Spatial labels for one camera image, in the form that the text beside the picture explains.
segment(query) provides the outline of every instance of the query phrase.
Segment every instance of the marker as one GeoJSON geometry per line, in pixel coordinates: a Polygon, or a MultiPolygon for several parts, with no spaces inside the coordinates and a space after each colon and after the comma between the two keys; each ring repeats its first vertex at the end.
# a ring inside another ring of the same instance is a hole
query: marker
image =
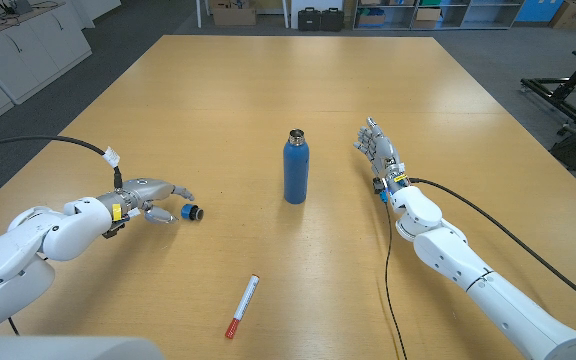
{"type": "Polygon", "coordinates": [[[250,278],[250,282],[248,283],[248,287],[246,288],[246,292],[244,292],[244,296],[241,298],[241,302],[239,302],[237,311],[235,311],[235,316],[233,316],[232,322],[230,323],[230,326],[228,326],[228,330],[226,331],[227,338],[232,339],[235,336],[237,326],[239,325],[241,318],[244,317],[246,308],[248,308],[248,304],[250,303],[250,299],[252,299],[252,294],[255,293],[255,289],[257,288],[258,283],[259,277],[253,274],[250,278]]]}

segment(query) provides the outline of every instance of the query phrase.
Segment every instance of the robotic arm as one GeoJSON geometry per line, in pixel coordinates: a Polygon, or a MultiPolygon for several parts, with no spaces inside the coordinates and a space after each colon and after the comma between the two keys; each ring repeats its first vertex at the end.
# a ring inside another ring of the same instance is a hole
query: robotic arm
{"type": "Polygon", "coordinates": [[[367,119],[355,147],[368,157],[381,178],[390,205],[401,214],[397,232],[415,253],[479,306],[527,359],[562,358],[576,346],[576,331],[560,323],[495,272],[469,246],[464,234],[443,219],[441,210],[412,186],[404,164],[381,128],[367,119]]]}
{"type": "Polygon", "coordinates": [[[194,200],[184,187],[141,178],[126,181],[122,188],[97,198],[69,202],[62,213],[38,206],[19,214],[0,236],[0,323],[52,284],[55,271],[38,253],[51,260],[72,260],[99,235],[116,235],[141,211],[149,222],[174,223],[175,216],[153,205],[153,201],[171,194],[194,200]]]}

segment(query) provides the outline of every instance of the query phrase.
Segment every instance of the cardboard box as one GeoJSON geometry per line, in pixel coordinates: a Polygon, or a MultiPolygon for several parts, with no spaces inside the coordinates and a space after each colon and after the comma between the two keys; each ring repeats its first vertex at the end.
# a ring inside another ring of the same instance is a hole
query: cardboard box
{"type": "Polygon", "coordinates": [[[420,21],[437,21],[441,17],[441,9],[428,8],[418,9],[415,20],[420,21]]]}
{"type": "Polygon", "coordinates": [[[549,26],[553,29],[576,29],[576,1],[564,0],[549,26]]]}
{"type": "Polygon", "coordinates": [[[386,15],[359,15],[357,26],[379,27],[386,22],[386,15]]]}
{"type": "Polygon", "coordinates": [[[417,29],[434,29],[441,17],[441,9],[419,8],[412,27],[417,29]]]}
{"type": "Polygon", "coordinates": [[[415,0],[389,0],[388,5],[408,5],[414,6],[415,0]]]}
{"type": "Polygon", "coordinates": [[[210,0],[211,9],[230,9],[230,0],[210,0]]]}
{"type": "Polygon", "coordinates": [[[256,9],[213,9],[215,25],[257,25],[256,9]]]}

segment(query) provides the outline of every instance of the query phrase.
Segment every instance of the table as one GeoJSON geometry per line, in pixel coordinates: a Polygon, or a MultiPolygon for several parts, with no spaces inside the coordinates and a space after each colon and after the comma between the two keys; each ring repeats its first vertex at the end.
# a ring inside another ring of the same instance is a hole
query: table
{"type": "MultiPolygon", "coordinates": [[[[165,36],[62,135],[113,146],[126,179],[187,186],[203,221],[136,219],[51,262],[55,283],[17,327],[144,337],[170,359],[395,358],[386,212],[352,146],[369,115],[411,176],[466,196],[576,282],[576,180],[435,40],[165,36]],[[311,150],[299,206],[282,200],[281,153],[296,127],[311,150]],[[228,340],[252,273],[261,281],[228,340]]],[[[0,190],[0,234],[26,208],[58,209],[111,180],[96,155],[51,143],[0,190]]],[[[488,264],[576,329],[576,293],[466,205],[420,187],[488,264]]],[[[520,358],[396,233],[390,260],[410,359],[520,358]]]]}

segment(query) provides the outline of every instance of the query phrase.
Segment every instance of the blue water bottle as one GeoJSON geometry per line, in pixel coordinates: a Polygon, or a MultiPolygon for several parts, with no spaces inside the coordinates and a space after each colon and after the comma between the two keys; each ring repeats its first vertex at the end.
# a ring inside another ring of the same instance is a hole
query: blue water bottle
{"type": "Polygon", "coordinates": [[[309,159],[310,149],[304,132],[291,130],[284,146],[284,198],[291,204],[301,204],[306,200],[309,159]]]}

